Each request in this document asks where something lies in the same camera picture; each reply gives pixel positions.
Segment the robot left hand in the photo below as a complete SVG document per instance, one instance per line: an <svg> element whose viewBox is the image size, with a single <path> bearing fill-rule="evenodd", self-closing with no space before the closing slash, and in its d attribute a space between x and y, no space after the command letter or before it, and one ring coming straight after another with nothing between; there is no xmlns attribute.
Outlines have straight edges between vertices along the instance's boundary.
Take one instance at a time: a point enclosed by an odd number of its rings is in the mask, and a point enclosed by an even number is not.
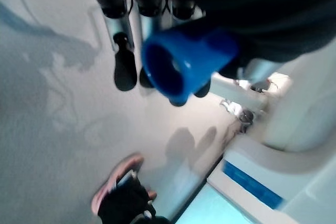
<svg viewBox="0 0 336 224"><path fill-rule="evenodd" d="M166 0L136 0L158 16ZM140 82L174 102L203 97L212 73L258 82L279 63L318 50L335 38L335 0L170 0L180 25L150 35L142 46ZM97 0L107 20L125 0Z"/></svg>

